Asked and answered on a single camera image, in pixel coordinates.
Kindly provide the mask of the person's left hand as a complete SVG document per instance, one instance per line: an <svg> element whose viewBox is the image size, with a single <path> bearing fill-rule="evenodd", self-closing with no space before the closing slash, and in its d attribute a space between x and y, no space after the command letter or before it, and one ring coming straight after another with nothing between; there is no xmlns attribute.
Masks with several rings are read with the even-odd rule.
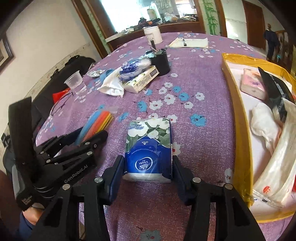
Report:
<svg viewBox="0 0 296 241"><path fill-rule="evenodd" d="M23 216L30 224L36 225L40 217L44 212L43 206L34 204L33 206L29 207L27 210L22 211Z"/></svg>

